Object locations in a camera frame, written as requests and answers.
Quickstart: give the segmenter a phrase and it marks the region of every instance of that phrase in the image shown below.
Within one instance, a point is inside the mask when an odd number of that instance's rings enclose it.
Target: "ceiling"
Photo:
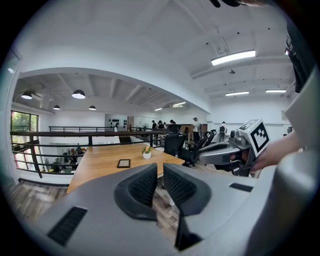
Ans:
[[[230,7],[220,3],[221,7],[216,8],[209,0],[70,1],[69,7],[55,10],[55,15],[48,19],[50,24],[56,24],[56,30],[63,30],[66,24],[76,28],[94,21],[123,26],[151,39],[186,70],[193,86],[203,90],[212,102],[230,92],[250,91],[250,97],[261,97],[267,96],[267,89],[292,88],[295,77],[285,55],[284,17],[273,7]],[[53,29],[46,29],[41,38],[49,36],[48,31]],[[233,54],[247,50],[256,50],[256,57],[211,64],[212,59],[226,55],[227,51]],[[82,73],[22,78],[18,80],[16,94],[27,87],[53,97],[82,89],[88,96],[112,97],[150,108],[181,101],[179,95]]]

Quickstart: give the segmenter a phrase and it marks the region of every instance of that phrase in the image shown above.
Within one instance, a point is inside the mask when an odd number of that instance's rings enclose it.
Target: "desk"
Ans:
[[[82,157],[67,193],[90,180],[118,173],[128,168],[117,168],[120,159],[130,159],[130,167],[144,166],[152,163],[158,165],[158,177],[164,175],[164,163],[182,165],[185,161],[167,153],[151,148],[150,159],[144,159],[142,144],[90,146]]]

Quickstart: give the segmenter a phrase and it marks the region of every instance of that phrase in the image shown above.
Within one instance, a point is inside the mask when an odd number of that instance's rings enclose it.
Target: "wooden floor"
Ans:
[[[211,173],[232,175],[223,170],[216,170],[213,164],[196,163],[191,168]],[[22,181],[8,189],[7,194],[17,214],[29,221],[36,221],[51,205],[66,195],[67,187],[38,185]],[[157,212],[157,226],[162,234],[174,245],[179,223],[179,210],[170,206],[170,197],[165,189],[157,186],[153,196],[153,209]]]

